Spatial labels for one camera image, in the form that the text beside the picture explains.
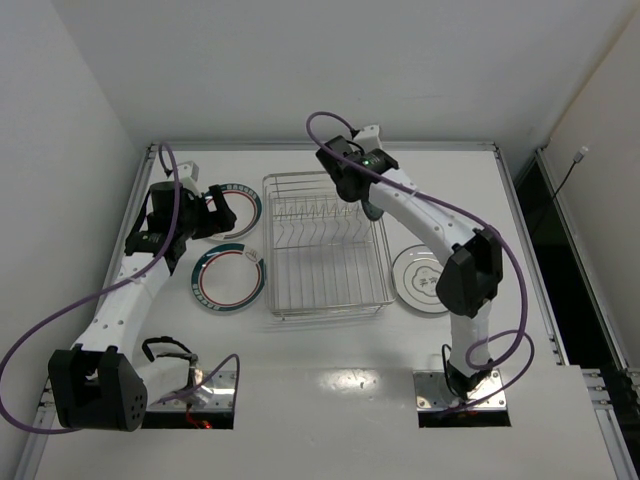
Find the small blue patterned plate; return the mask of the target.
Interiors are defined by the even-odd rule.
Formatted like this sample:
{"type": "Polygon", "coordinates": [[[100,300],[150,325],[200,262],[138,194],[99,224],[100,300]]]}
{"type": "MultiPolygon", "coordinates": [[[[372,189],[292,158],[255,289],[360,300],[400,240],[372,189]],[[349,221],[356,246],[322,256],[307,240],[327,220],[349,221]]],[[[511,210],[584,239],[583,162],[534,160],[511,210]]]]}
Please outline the small blue patterned plate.
{"type": "Polygon", "coordinates": [[[384,210],[371,204],[369,201],[362,200],[361,208],[365,216],[371,221],[376,222],[384,215],[384,210]]]}

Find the white plate with grey rim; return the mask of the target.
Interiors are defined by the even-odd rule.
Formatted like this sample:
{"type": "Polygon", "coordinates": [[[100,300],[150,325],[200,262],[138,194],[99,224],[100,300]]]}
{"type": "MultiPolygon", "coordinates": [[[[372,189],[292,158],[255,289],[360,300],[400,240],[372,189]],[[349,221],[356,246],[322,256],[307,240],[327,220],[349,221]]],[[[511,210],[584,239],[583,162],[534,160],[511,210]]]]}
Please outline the white plate with grey rim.
{"type": "Polygon", "coordinates": [[[448,313],[436,292],[442,272],[443,266],[424,244],[407,247],[392,264],[392,280],[399,298],[428,315],[448,313]]]}

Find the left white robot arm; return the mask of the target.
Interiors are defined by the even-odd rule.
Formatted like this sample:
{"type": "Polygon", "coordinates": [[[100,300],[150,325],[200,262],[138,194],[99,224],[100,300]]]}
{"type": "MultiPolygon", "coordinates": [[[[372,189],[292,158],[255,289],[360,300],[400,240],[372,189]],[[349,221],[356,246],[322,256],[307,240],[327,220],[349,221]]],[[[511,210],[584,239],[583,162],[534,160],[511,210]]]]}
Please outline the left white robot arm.
{"type": "Polygon", "coordinates": [[[134,367],[131,359],[150,307],[187,242],[230,231],[235,222],[218,185],[205,194],[185,181],[149,188],[125,240],[119,283],[109,288],[73,347],[56,350],[48,362],[62,426],[134,431],[148,406],[194,395],[195,353],[161,353],[141,367],[134,367]]]}

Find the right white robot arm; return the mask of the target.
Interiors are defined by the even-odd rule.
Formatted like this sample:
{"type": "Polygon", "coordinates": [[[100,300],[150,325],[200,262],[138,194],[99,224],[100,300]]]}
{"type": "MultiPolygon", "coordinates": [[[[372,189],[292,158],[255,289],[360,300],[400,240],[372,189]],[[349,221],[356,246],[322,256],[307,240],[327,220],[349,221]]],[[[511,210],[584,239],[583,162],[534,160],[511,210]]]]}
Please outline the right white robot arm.
{"type": "Polygon", "coordinates": [[[343,201],[389,214],[426,245],[443,267],[435,292],[450,314],[452,343],[446,379],[452,393],[466,400],[491,371],[488,316],[503,279],[503,253],[496,235],[419,199],[415,184],[380,148],[362,153],[337,136],[315,156],[343,201]]]}

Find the far green red rimmed plate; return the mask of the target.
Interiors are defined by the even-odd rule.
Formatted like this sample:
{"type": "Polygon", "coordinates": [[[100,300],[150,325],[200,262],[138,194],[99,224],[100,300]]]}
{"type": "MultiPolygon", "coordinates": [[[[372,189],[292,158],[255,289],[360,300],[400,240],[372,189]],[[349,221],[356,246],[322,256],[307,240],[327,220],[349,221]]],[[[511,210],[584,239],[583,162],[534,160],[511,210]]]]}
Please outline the far green red rimmed plate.
{"type": "Polygon", "coordinates": [[[258,193],[245,184],[226,183],[221,184],[220,188],[226,203],[236,215],[236,222],[232,230],[215,234],[208,240],[211,242],[236,241],[255,229],[262,216],[262,202],[258,193]]]}

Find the green red rimmed plate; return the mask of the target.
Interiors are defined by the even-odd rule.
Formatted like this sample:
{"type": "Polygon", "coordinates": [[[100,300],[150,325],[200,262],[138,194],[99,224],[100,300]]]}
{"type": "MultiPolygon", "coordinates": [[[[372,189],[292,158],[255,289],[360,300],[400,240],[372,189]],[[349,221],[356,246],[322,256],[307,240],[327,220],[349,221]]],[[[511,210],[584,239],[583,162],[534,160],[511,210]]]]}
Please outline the green red rimmed plate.
{"type": "Polygon", "coordinates": [[[258,193],[245,184],[226,183],[221,184],[220,188],[226,203],[236,215],[236,222],[232,230],[215,234],[208,240],[211,242],[236,241],[255,229],[262,216],[262,202],[258,193]]]}
{"type": "Polygon", "coordinates": [[[242,243],[211,248],[195,263],[190,287],[195,300],[205,309],[231,314],[254,303],[266,284],[262,256],[242,243]]]}

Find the near green red rimmed plate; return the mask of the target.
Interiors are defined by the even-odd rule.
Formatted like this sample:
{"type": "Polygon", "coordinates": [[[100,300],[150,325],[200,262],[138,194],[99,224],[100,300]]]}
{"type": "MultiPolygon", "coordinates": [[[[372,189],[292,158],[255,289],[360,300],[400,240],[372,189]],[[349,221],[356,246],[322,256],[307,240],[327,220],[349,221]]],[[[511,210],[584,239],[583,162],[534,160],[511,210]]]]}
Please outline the near green red rimmed plate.
{"type": "Polygon", "coordinates": [[[231,314],[254,303],[266,284],[262,256],[242,243],[211,248],[195,263],[190,287],[195,300],[205,309],[231,314]]]}

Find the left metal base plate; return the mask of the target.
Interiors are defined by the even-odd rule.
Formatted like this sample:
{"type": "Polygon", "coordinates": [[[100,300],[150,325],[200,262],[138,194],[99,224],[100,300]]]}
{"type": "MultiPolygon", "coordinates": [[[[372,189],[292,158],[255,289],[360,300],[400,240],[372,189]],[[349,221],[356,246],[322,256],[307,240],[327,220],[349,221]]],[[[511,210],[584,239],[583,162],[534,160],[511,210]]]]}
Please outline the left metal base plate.
{"type": "Polygon", "coordinates": [[[234,407],[236,379],[235,371],[222,370],[190,396],[155,403],[148,407],[148,411],[184,411],[190,406],[195,412],[229,413],[234,407]]]}

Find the metal base plate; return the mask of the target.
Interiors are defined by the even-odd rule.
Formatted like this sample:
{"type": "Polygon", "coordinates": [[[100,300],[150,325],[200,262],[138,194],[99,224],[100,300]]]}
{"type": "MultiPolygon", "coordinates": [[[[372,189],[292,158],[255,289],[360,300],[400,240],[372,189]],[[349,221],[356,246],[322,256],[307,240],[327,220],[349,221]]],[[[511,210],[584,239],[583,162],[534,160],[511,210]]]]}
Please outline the metal base plate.
{"type": "Polygon", "coordinates": [[[148,407],[148,411],[184,411],[190,406],[195,412],[229,413],[234,407],[236,379],[235,371],[222,370],[190,396],[155,403],[148,407]]]}
{"type": "Polygon", "coordinates": [[[447,387],[444,372],[436,370],[415,371],[413,373],[416,407],[419,413],[435,413],[466,405],[467,410],[506,412],[507,401],[503,391],[503,381],[499,370],[493,370],[462,400],[447,387]]]}

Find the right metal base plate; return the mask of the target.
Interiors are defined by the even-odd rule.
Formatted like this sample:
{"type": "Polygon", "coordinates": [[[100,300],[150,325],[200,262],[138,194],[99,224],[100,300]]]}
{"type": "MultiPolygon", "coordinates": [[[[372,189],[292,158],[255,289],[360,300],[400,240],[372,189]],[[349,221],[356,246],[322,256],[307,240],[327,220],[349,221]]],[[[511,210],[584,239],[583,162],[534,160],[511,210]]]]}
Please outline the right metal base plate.
{"type": "Polygon", "coordinates": [[[415,371],[413,373],[416,407],[419,413],[435,413],[466,405],[467,410],[506,412],[507,401],[503,391],[503,381],[499,370],[493,370],[462,400],[447,387],[444,372],[436,370],[415,371]]]}

